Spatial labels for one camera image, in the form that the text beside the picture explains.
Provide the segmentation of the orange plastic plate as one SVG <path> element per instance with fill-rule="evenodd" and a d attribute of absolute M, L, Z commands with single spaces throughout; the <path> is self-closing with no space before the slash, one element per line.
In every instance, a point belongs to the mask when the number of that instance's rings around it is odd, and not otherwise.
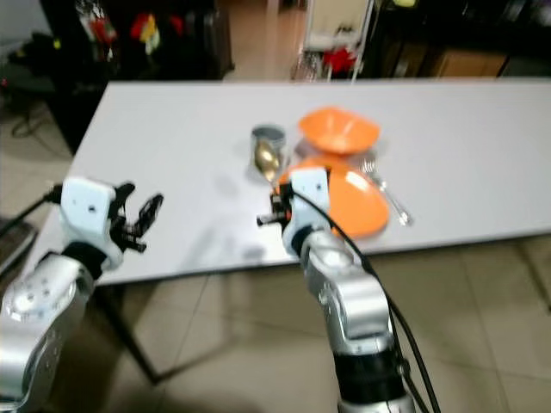
<path fill-rule="evenodd" d="M 328 169 L 328 213 L 348 236 L 371 237 L 388 225 L 388 201 L 360 169 L 342 158 L 310 157 L 284 170 L 279 183 L 302 168 Z"/>

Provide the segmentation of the gold spoon with black handle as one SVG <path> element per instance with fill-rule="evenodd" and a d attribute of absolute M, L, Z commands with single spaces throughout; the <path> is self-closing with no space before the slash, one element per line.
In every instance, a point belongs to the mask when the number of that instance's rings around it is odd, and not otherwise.
<path fill-rule="evenodd" d="M 284 170 L 284 160 L 278 149 L 270 142 L 260 140 L 253 145 L 253 166 L 258 173 L 272 187 L 278 190 L 280 186 L 280 176 Z"/>

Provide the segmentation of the black metal table leg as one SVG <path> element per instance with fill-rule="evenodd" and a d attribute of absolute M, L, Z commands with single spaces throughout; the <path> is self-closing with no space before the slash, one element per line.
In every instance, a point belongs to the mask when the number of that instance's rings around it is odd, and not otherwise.
<path fill-rule="evenodd" d="M 280 339 L 286 331 L 268 325 L 249 323 L 248 320 L 233 319 L 225 314 L 204 313 L 201 309 L 205 298 L 212 298 L 215 288 L 220 286 L 221 278 L 188 278 L 165 280 L 164 282 L 127 284 L 126 286 L 100 287 L 93 296 L 94 306 L 102 311 L 111 334 L 121 343 L 122 349 L 130 354 L 138 369 L 145 375 L 151 385 L 164 385 L 172 380 L 184 381 L 190 377 L 211 379 L 215 369 L 222 366 L 225 375 L 240 373 L 243 375 L 259 374 L 272 368 L 278 353 L 286 347 Z M 125 291 L 132 287 L 135 291 L 149 293 L 155 299 L 158 292 L 168 293 L 174 288 L 182 287 L 186 293 L 195 293 L 193 304 L 186 304 L 183 315 L 189 319 L 183 328 L 184 339 L 181 341 L 181 354 L 188 359 L 180 359 L 178 365 L 168 370 L 158 370 L 153 365 L 149 354 L 139 342 L 133 330 L 133 320 L 127 318 Z M 215 338 L 213 346 L 206 353 L 190 353 L 190 338 L 202 338 L 201 323 L 209 320 L 212 326 L 223 326 L 223 336 Z"/>

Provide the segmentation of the black bag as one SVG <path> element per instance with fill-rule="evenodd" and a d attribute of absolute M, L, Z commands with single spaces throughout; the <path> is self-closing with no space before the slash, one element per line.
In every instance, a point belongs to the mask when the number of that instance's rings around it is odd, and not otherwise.
<path fill-rule="evenodd" d="M 50 34 L 33 33 L 28 42 L 9 52 L 1 67 L 4 87 L 51 93 L 55 38 Z"/>

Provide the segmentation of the white framed chair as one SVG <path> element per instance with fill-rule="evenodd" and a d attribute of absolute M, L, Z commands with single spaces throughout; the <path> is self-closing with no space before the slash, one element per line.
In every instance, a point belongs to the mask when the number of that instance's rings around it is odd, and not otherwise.
<path fill-rule="evenodd" d="M 356 80 L 362 70 L 375 0 L 307 0 L 306 30 L 300 43 L 300 74 L 306 80 Z M 353 71 L 332 75 L 322 54 L 348 47 L 357 56 Z"/>

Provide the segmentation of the red bag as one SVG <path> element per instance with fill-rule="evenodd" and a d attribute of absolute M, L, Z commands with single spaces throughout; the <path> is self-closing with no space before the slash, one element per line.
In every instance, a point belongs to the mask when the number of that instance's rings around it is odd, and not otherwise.
<path fill-rule="evenodd" d="M 323 52 L 322 60 L 330 73 L 336 76 L 342 72 L 353 71 L 356 67 L 357 56 L 348 47 L 339 47 Z"/>

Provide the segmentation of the grey ceramic mug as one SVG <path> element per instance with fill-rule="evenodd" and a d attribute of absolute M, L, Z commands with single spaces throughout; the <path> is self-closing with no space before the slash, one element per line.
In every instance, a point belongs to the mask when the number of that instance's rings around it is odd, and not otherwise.
<path fill-rule="evenodd" d="M 286 166 L 287 155 L 284 153 L 286 146 L 286 133 L 278 126 L 272 125 L 259 125 L 253 127 L 251 130 L 252 143 L 255 145 L 257 141 L 264 140 L 271 143 L 276 149 L 280 151 L 284 160 L 284 166 Z"/>

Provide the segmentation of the black shelf unit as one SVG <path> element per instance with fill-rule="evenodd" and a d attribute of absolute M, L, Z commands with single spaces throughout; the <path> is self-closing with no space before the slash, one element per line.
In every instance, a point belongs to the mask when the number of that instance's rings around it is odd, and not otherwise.
<path fill-rule="evenodd" d="M 46 104 L 71 152 L 113 80 L 220 80 L 232 70 L 217 0 L 40 0 L 53 32 Z"/>

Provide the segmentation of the silver metal fork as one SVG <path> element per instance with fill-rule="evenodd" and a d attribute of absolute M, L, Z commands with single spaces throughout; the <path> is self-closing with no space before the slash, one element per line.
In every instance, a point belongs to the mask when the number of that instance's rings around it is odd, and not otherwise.
<path fill-rule="evenodd" d="M 397 220 L 401 225 L 413 225 L 413 217 L 409 215 L 408 209 L 405 205 L 401 204 L 398 198 L 394 197 L 388 189 L 388 182 L 383 180 L 382 176 L 379 176 L 379 170 L 375 165 L 375 155 L 373 153 L 365 154 L 362 157 L 362 172 L 366 174 L 378 188 L 381 195 L 386 198 L 390 207 L 396 213 Z"/>

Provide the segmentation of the orange plastic bowl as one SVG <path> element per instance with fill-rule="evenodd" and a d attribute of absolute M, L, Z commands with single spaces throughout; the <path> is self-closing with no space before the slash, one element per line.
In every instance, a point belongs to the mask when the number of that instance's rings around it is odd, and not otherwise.
<path fill-rule="evenodd" d="M 381 137 L 377 123 L 338 107 L 319 108 L 303 115 L 298 127 L 308 145 L 334 155 L 366 152 Z"/>

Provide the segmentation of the brown cardboard box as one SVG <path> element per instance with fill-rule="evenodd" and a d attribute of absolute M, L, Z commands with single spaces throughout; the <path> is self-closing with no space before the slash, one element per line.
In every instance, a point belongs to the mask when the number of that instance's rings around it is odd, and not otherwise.
<path fill-rule="evenodd" d="M 430 68 L 432 77 L 498 77 L 507 63 L 503 52 L 444 48 Z"/>

